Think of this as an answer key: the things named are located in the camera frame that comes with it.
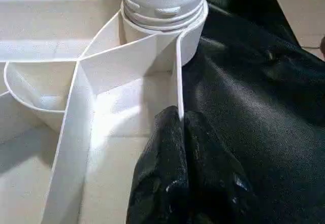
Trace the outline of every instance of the floor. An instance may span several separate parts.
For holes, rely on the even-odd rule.
[[[325,35],[325,0],[278,0],[303,47],[319,47]],[[324,60],[319,49],[306,49]]]

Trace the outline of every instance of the black cloth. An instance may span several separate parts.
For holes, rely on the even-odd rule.
[[[241,163],[261,223],[325,219],[324,63],[303,51],[276,0],[208,0],[185,108]]]
[[[155,121],[135,167],[127,224],[258,220],[258,201],[244,169],[201,113],[186,113],[184,131],[175,106]]]

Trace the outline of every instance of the white tile floor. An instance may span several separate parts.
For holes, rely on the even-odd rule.
[[[325,0],[278,0],[302,46],[319,47],[325,35]],[[319,49],[307,49],[324,60]]]

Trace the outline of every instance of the white plastic organizer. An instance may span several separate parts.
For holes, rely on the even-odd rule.
[[[0,223],[125,223],[154,116],[208,13],[151,30],[122,0],[0,0]]]

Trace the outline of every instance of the black fabric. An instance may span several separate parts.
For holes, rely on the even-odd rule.
[[[299,47],[276,0],[208,1],[183,68],[186,110],[202,112],[241,163],[261,223],[323,223],[324,64]]]
[[[193,223],[258,223],[244,169],[201,113],[185,114],[185,148]]]
[[[134,171],[127,224],[186,223],[187,165],[177,107],[155,117],[155,127]]]
[[[258,201],[244,169],[201,113],[177,107],[155,118],[134,171],[127,224],[257,223]]]

